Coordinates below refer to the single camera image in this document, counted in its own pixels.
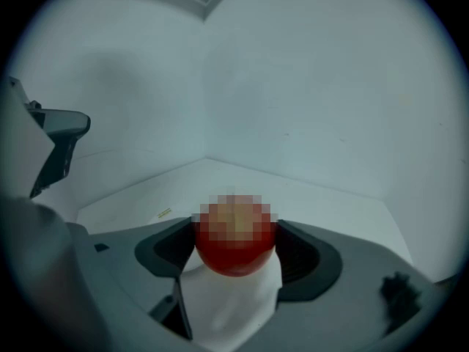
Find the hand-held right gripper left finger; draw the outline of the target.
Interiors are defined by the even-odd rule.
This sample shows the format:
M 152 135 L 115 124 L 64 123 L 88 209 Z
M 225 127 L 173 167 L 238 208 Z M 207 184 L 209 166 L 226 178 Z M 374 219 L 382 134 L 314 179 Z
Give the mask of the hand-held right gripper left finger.
M 98 234 L 80 224 L 67 226 L 75 250 L 93 269 L 104 268 L 111 282 L 153 321 L 185 340 L 193 339 L 181 286 L 195 248 L 189 217 Z

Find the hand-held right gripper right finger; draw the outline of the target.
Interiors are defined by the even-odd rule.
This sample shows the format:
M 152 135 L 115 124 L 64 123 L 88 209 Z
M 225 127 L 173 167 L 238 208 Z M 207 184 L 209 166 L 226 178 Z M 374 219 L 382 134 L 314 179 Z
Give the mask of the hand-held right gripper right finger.
M 415 332 L 440 303 L 440 291 L 423 274 L 360 238 L 280 220 L 276 254 L 278 340 L 382 340 Z

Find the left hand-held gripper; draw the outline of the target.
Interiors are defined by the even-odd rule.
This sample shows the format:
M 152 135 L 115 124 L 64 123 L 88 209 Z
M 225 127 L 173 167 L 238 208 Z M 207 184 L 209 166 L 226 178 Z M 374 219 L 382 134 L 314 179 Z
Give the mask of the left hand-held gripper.
M 2 81 L 2 194 L 13 198 L 33 199 L 65 179 L 75 146 L 91 127 L 82 112 L 28 102 L 19 80 Z

